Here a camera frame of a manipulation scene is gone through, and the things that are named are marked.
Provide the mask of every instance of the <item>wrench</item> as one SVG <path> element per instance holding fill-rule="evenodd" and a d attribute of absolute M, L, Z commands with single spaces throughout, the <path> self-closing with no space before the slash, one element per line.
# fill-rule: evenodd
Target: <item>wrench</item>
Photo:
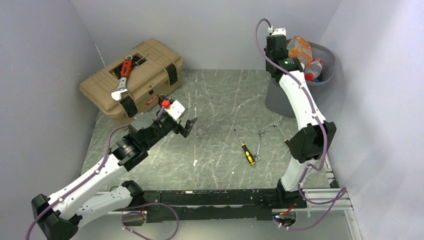
<path fill-rule="evenodd" d="M 113 100 L 120 101 L 122 99 L 122 95 L 128 93 L 127 89 L 127 79 L 130 76 L 131 65 L 133 64 L 133 56 L 126 56 L 125 60 L 122 64 L 121 70 L 121 78 L 119 80 L 119 86 L 116 88 L 114 92 L 112 92 L 111 96 Z"/>
<path fill-rule="evenodd" d="M 253 155 L 253 159 L 256 162 L 259 162 L 261 160 L 261 157 L 259 156 L 259 150 L 261 149 L 261 141 L 262 141 L 262 137 L 265 134 L 265 130 L 259 129 L 259 131 L 257 133 L 259 134 L 259 141 L 257 141 L 256 154 Z"/>

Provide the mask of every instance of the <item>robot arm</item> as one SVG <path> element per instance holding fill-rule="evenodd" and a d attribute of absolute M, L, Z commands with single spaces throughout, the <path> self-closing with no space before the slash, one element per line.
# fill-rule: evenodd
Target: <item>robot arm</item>
<path fill-rule="evenodd" d="M 274 63 L 266 61 L 266 70 L 272 78 L 278 80 L 279 86 L 287 95 L 296 116 L 299 130 L 290 140 L 285 141 L 291 153 L 291 160 L 277 187 L 280 188 L 279 192 L 284 199 L 290 195 L 288 193 L 298 190 L 298 183 L 302 180 L 305 167 L 314 164 L 322 156 L 324 136 L 319 123 L 323 125 L 326 132 L 327 149 L 336 133 L 336 125 L 334 122 L 327 122 L 316 106 L 306 85 L 303 73 L 304 65 L 297 58 L 287 60 L 289 51 L 287 50 L 286 30 L 284 28 L 278 28 L 274 31 L 270 28 L 270 35 L 266 38 L 265 56 Z M 298 82 L 276 68 L 275 65 L 285 69 Z"/>
<path fill-rule="evenodd" d="M 187 120 L 183 127 L 180 118 L 186 108 L 181 103 L 161 95 L 159 106 L 168 106 L 161 109 L 164 114 L 158 114 L 156 120 L 149 114 L 137 116 L 128 126 L 128 134 L 109 149 L 106 161 L 102 157 L 68 186 L 50 196 L 39 194 L 31 201 L 34 218 L 39 218 L 37 224 L 48 240 L 69 240 L 90 221 L 144 202 L 144 192 L 134 181 L 126 181 L 109 193 L 95 194 L 143 161 L 148 150 L 169 132 L 188 137 L 197 118 Z"/>

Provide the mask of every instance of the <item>toolbox latch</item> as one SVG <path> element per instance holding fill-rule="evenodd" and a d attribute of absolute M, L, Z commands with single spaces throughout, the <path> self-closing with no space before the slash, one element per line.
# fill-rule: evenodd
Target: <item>toolbox latch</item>
<path fill-rule="evenodd" d="M 134 117 L 139 112 L 137 110 L 136 103 L 129 96 L 121 100 L 120 104 L 122 105 L 129 118 Z"/>
<path fill-rule="evenodd" d="M 178 81 L 177 68 L 174 64 L 171 64 L 166 67 L 166 71 L 168 72 L 169 76 L 169 85 L 172 86 Z"/>

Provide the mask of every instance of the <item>plastic bottle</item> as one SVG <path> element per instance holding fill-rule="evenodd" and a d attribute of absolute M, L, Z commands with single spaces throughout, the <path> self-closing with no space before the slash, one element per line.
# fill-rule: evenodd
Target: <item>plastic bottle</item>
<path fill-rule="evenodd" d="M 299 61 L 308 66 L 312 60 L 312 47 L 301 36 L 295 36 L 287 43 L 288 56 L 297 57 Z"/>
<path fill-rule="evenodd" d="M 305 80 L 314 81 L 314 79 L 318 78 L 323 70 L 324 63 L 320 58 L 315 58 L 312 62 L 305 68 L 303 71 L 305 74 Z"/>

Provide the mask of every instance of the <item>tan toolbox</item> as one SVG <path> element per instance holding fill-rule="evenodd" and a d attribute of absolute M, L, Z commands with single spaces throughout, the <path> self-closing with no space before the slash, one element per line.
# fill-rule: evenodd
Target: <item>tan toolbox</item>
<path fill-rule="evenodd" d="M 132 69 L 126 81 L 128 94 L 118 102 L 112 99 L 111 93 L 119 85 L 122 64 L 128 55 L 132 56 Z M 132 122 L 137 113 L 154 107 L 160 95 L 169 95 L 181 86 L 182 70 L 181 56 L 152 38 L 84 80 L 79 89 L 121 126 Z"/>

